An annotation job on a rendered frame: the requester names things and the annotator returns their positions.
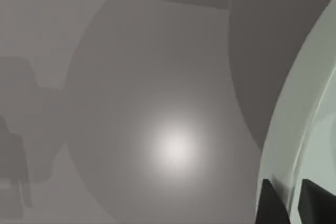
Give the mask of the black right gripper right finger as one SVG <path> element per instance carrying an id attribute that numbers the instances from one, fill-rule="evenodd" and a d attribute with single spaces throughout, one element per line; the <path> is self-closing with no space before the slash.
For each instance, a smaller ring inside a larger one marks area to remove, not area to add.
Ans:
<path id="1" fill-rule="evenodd" d="M 302 224 L 336 224 L 336 195 L 303 179 L 298 212 Z"/>

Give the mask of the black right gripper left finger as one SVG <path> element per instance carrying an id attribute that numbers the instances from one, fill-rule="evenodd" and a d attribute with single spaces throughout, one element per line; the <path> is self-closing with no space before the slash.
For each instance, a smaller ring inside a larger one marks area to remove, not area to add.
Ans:
<path id="1" fill-rule="evenodd" d="M 268 179 L 262 181 L 255 224 L 291 224 L 285 205 Z"/>

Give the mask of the white round plate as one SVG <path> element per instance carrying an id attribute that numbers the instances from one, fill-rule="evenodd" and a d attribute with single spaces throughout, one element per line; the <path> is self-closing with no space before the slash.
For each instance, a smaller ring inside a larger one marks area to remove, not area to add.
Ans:
<path id="1" fill-rule="evenodd" d="M 291 224 L 302 224 L 303 179 L 336 195 L 336 0 L 306 37 L 277 100 L 260 160 L 256 212 L 263 179 Z"/>

